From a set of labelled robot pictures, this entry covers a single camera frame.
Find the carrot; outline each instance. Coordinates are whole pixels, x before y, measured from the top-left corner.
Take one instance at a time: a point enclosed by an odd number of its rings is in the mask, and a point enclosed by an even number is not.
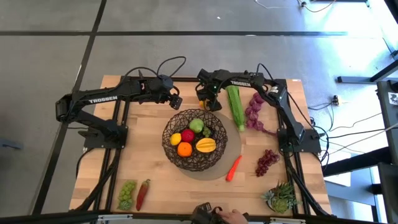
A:
[[[226,181],[232,181],[232,179],[234,178],[234,174],[236,171],[236,168],[238,167],[239,161],[242,159],[242,155],[240,155],[234,162],[234,165],[232,166],[232,168],[229,170],[227,176],[226,176]]]
[[[138,195],[137,195],[137,203],[136,203],[137,211],[139,211],[141,209],[142,203],[144,202],[145,195],[148,192],[149,182],[150,182],[149,179],[145,180],[141,184],[141,187],[139,188]]]

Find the red grapes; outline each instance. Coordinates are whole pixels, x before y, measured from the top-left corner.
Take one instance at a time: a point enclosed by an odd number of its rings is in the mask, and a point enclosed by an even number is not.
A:
[[[278,162],[279,155],[272,150],[266,150],[264,155],[257,162],[256,176],[260,177],[267,173],[268,168]]]

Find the wire basket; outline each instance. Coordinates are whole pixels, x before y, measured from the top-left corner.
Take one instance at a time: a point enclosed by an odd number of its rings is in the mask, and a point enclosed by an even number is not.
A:
[[[184,129],[189,128],[191,120],[199,118],[205,126],[210,129],[212,138],[216,141],[216,149],[213,152],[203,153],[196,149],[196,143],[204,138],[202,133],[195,134],[194,140],[191,142],[192,155],[189,157],[180,157],[177,154],[177,146],[172,146],[170,137],[174,133],[181,133]],[[224,154],[226,142],[228,137],[226,130],[221,121],[212,113],[199,109],[189,109],[181,111],[174,115],[167,123],[163,131],[162,146],[170,162],[174,163],[177,167],[190,170],[190,171],[203,171],[216,164]]]

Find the concrete floor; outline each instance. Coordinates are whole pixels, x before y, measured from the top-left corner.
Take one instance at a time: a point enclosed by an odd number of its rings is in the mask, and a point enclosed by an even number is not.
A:
[[[260,2],[288,8],[265,9],[244,0],[115,0],[108,1],[99,29],[347,31],[350,36],[97,37],[81,89],[98,88],[103,75],[121,75],[136,66],[155,68],[166,58],[184,55],[188,60],[180,76],[195,76],[201,68],[254,70],[262,62],[274,78],[302,79],[308,105],[341,95],[351,103],[335,108],[335,126],[352,124],[380,110],[374,94],[376,86],[335,82],[340,75],[373,75],[393,61],[371,9],[364,3],[339,2],[314,14],[297,8],[295,1]],[[99,5],[100,0],[3,0],[0,30],[91,30]],[[0,37],[0,137],[24,145],[21,151],[0,150],[0,217],[29,213],[58,127],[54,103],[70,92],[87,40]],[[172,65],[166,67],[165,73],[172,69]],[[330,125],[326,111],[311,115],[318,125]],[[369,149],[370,142],[375,149],[386,143],[382,136],[379,141],[369,140],[353,149]],[[45,213],[67,211],[82,145],[83,138],[70,130],[47,195]],[[332,203],[333,212],[339,217],[355,218],[339,212],[341,204]]]

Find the red pepper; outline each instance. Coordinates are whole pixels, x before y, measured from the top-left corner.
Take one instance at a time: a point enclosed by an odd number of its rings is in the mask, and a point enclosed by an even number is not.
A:
[[[234,178],[234,174],[236,171],[236,168],[238,167],[239,161],[241,160],[242,155],[240,155],[234,162],[234,165],[232,166],[232,168],[229,170],[227,176],[226,176],[226,181],[231,181]]]
[[[142,203],[144,202],[145,195],[148,192],[149,182],[150,182],[149,179],[145,180],[141,184],[141,187],[139,188],[138,195],[137,195],[137,203],[136,203],[137,211],[139,211],[141,209]]]

